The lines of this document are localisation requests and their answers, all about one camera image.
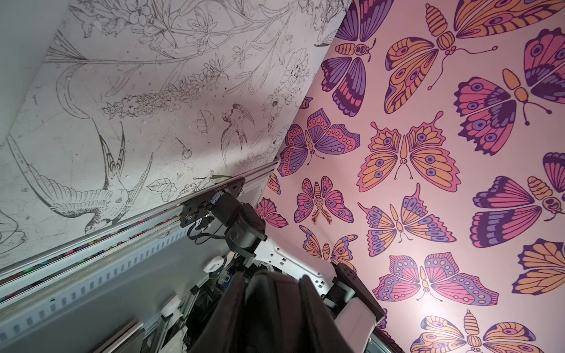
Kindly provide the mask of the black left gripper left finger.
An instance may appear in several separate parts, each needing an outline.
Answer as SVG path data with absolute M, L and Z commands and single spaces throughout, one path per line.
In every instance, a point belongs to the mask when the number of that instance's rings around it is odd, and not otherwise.
M 246 282 L 236 273 L 209 322 L 189 352 L 243 352 Z

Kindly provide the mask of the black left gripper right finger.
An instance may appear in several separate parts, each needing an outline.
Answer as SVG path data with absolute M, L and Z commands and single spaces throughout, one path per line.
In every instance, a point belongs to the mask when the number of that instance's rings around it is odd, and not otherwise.
M 303 313 L 301 352 L 352 352 L 308 276 L 298 283 Z

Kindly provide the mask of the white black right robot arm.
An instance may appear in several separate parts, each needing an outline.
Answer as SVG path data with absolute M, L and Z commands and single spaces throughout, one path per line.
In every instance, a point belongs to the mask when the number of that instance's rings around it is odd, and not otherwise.
M 212 215 L 228 247 L 265 269 L 236 273 L 193 352 L 363 352 L 384 310 L 355 271 L 268 235 L 255 209 L 238 200 L 244 180 L 189 197 L 180 223 L 193 231 Z

